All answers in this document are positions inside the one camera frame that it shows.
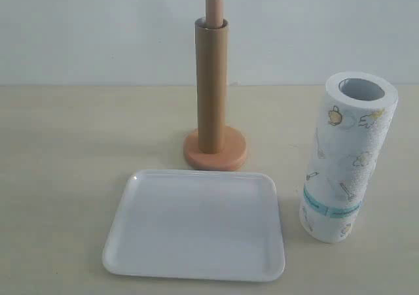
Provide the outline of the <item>brown cardboard tube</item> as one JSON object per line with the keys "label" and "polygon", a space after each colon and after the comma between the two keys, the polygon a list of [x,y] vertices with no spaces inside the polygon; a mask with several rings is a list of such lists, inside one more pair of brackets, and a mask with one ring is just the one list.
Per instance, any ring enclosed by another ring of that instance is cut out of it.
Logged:
{"label": "brown cardboard tube", "polygon": [[204,17],[195,21],[198,146],[207,154],[222,151],[227,88],[228,22],[216,29]]}

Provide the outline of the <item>printed white paper towel roll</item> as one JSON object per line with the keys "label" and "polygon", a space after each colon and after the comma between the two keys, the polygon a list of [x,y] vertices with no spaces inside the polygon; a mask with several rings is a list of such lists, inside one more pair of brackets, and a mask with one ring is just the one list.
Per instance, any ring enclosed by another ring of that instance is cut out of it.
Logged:
{"label": "printed white paper towel roll", "polygon": [[352,231],[397,102],[397,89],[368,73],[325,83],[299,211],[312,237],[336,243]]}

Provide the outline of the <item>wooden paper towel holder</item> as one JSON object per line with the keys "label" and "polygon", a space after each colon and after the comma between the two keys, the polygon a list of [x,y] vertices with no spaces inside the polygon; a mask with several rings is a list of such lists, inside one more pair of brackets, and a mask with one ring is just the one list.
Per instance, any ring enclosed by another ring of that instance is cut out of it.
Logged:
{"label": "wooden paper towel holder", "polygon": [[[206,0],[207,26],[211,29],[219,28],[226,20],[223,15],[223,0]],[[198,128],[190,133],[183,144],[183,154],[187,163],[195,169],[215,171],[235,171],[239,169],[246,160],[247,145],[242,133],[225,125],[224,144],[221,152],[207,154],[202,152],[198,146]]]}

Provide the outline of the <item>white rectangular plastic tray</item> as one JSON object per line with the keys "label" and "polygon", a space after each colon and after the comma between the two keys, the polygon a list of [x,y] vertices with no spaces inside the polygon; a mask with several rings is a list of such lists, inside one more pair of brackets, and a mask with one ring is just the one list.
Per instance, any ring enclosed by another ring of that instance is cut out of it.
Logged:
{"label": "white rectangular plastic tray", "polygon": [[285,268],[276,186],[262,173],[138,171],[102,263],[116,275],[273,281]]}

